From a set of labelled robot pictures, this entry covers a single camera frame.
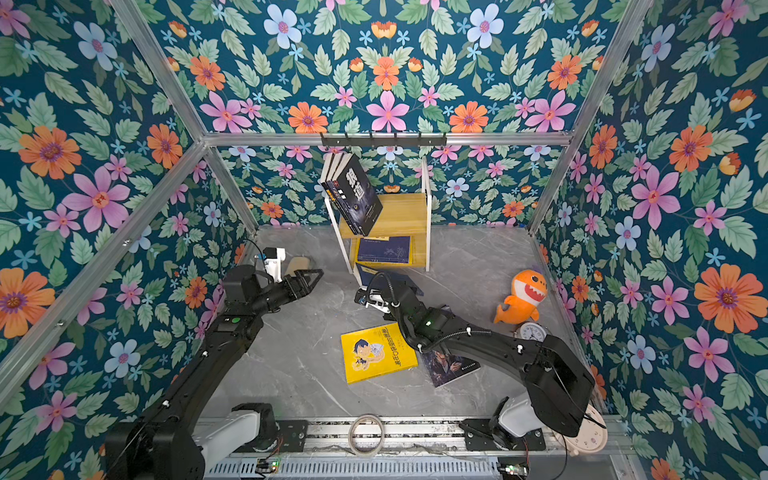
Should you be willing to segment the navy book small label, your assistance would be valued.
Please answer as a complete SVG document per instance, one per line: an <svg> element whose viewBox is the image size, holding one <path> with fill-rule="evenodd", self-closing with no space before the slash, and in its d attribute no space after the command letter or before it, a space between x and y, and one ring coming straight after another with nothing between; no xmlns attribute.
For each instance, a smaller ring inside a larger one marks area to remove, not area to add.
<svg viewBox="0 0 768 480"><path fill-rule="evenodd" d="M357 278L360 280L363 287L367 287L373 280L373 277L379 273L379 270L361 264L356 264L356 271ZM422 296L424 294L422 289L408 275L399 273L397 270L384 270L384 273L393 283L401 282L406 284L409 288L414 290L418 296Z"/></svg>

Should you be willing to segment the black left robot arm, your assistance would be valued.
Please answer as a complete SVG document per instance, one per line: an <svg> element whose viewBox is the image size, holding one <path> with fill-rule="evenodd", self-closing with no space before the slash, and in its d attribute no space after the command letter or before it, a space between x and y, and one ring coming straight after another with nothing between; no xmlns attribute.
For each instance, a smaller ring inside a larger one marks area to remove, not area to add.
<svg viewBox="0 0 768 480"><path fill-rule="evenodd" d="M193 360L135 421L117 423L108 432L105 477L201 479L210 461L193 430L204 407L250 349L263 317L310 295L322 276L321 269L300 269L278 282L253 265L230 270L223 282L223 311Z"/></svg>

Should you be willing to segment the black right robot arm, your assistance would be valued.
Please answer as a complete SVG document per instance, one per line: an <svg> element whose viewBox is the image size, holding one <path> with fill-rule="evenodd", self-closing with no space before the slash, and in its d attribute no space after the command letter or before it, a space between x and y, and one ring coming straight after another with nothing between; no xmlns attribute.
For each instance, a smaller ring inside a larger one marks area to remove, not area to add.
<svg viewBox="0 0 768 480"><path fill-rule="evenodd" d="M523 385L524 394L503 400L494 413L491 428L498 433L522 438L547 427L575 438L590 418L587 409L595 379L557 336L526 340L481 328L446 306L425 306L414 288L383 272L357 291L355 302L382 311L405 343L420 354L435 351L472 359Z"/></svg>

